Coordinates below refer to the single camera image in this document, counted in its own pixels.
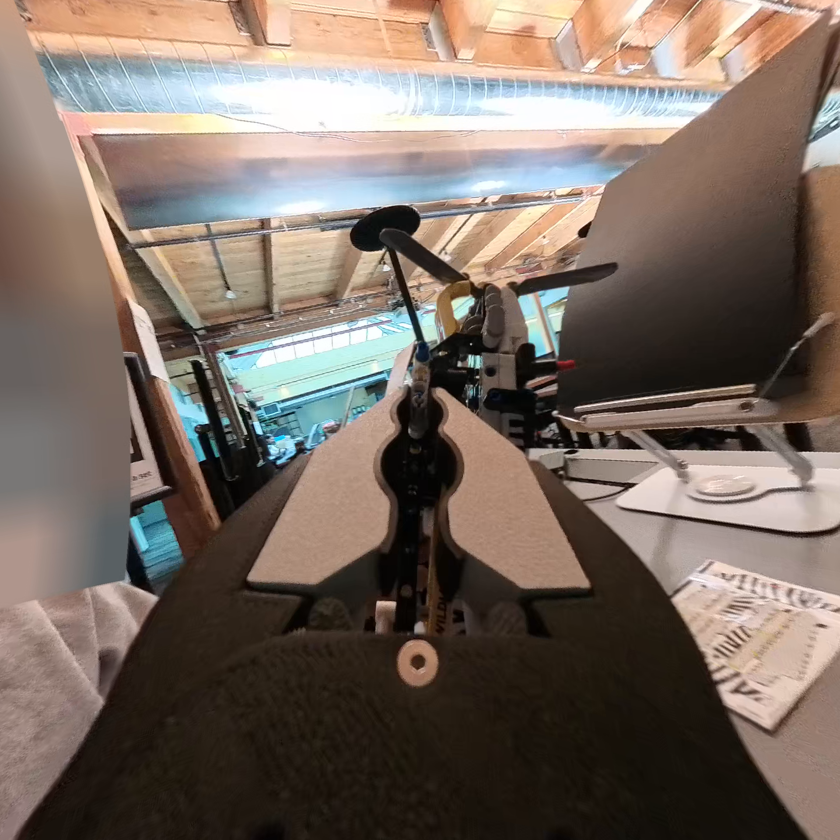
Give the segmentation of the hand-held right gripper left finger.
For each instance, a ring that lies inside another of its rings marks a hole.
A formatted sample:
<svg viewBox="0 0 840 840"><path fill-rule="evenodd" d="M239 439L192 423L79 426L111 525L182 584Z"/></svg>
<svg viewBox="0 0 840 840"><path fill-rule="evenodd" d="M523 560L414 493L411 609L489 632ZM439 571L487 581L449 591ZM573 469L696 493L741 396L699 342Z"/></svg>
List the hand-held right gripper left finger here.
<svg viewBox="0 0 840 840"><path fill-rule="evenodd" d="M374 596L396 535L382 457L402 428L403 388L317 447L247 575L263 592Z"/></svg>

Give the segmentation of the framed tag sign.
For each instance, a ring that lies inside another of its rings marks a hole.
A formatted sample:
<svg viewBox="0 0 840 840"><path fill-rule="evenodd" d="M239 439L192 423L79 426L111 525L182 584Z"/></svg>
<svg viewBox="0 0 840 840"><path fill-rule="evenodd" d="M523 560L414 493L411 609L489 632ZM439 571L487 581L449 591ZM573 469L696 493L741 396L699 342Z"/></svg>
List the framed tag sign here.
<svg viewBox="0 0 840 840"><path fill-rule="evenodd" d="M165 441L154 419L149 376L138 354L123 353L127 375L130 416L130 509L175 494L175 477Z"/></svg>

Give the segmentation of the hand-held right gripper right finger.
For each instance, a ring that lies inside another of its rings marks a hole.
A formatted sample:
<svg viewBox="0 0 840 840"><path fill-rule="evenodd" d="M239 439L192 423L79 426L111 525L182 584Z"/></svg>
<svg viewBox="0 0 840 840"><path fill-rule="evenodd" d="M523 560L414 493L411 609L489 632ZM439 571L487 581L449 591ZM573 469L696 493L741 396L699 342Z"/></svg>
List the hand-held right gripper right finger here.
<svg viewBox="0 0 840 840"><path fill-rule="evenodd" d="M463 561L464 601L585 595L591 584L525 454L450 394L434 389L437 428L455 455L444 541Z"/></svg>

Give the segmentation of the white metal laptop stand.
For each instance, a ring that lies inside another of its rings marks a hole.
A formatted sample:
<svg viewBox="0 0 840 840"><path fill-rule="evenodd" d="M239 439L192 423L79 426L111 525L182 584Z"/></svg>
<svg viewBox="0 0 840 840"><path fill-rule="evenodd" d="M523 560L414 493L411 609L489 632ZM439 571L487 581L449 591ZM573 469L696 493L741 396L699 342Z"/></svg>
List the white metal laptop stand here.
<svg viewBox="0 0 840 840"><path fill-rule="evenodd" d="M780 405L755 385L579 405L553 413L584 433L620 433L662 468L617 499L634 512L792 535L832 532L839 524L839 468L819 467L774 430ZM677 427L743 426L775 453L770 466L690 465L654 437Z"/></svg>

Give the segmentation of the lego airplane body with propeller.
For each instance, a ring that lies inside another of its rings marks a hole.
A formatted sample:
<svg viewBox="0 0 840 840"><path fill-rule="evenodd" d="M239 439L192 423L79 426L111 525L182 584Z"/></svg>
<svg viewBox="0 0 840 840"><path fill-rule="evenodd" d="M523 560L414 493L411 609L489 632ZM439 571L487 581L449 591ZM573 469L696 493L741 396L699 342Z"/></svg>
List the lego airplane body with propeller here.
<svg viewBox="0 0 840 840"><path fill-rule="evenodd" d="M473 301L469 315L456 322L455 330L434 348L423 340L415 323L409 434L420 438L426 433L431 424L427 405L432 390L437 388L456 401L465 401L481 420L515 446L532 446L539 430L538 397L528 384L540 376L557 376L562 370L573 369L574 362L538 358L529 341L519 299L539 291L595 283L614 275L618 264L607 262L502 285L488 282L478 286L398 227L384 227L379 239L390 256L409 258L452 291L462 287Z"/></svg>

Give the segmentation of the black pole with round disc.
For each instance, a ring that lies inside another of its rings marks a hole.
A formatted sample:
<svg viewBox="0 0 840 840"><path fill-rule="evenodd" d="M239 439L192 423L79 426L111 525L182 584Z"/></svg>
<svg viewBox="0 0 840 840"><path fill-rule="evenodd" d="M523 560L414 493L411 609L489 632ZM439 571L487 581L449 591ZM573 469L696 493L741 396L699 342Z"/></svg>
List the black pole with round disc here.
<svg viewBox="0 0 840 840"><path fill-rule="evenodd" d="M368 213L358 220L350 230L350 244L355 250L361 253L384 250L387 253L418 347L426 344L424 332L396 250L384 241L382 235L384 231L395 230L412 237L419 229L420 224L421 216L413 206L392 205Z"/></svg>

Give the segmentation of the zebra sticker sheet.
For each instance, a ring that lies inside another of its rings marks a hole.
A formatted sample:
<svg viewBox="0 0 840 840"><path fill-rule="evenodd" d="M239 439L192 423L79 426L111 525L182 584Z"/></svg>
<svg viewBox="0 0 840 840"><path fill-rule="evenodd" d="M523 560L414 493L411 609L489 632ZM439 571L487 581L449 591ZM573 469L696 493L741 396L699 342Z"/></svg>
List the zebra sticker sheet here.
<svg viewBox="0 0 840 840"><path fill-rule="evenodd" d="M729 711L775 732L838 659L839 596L710 560L671 601Z"/></svg>

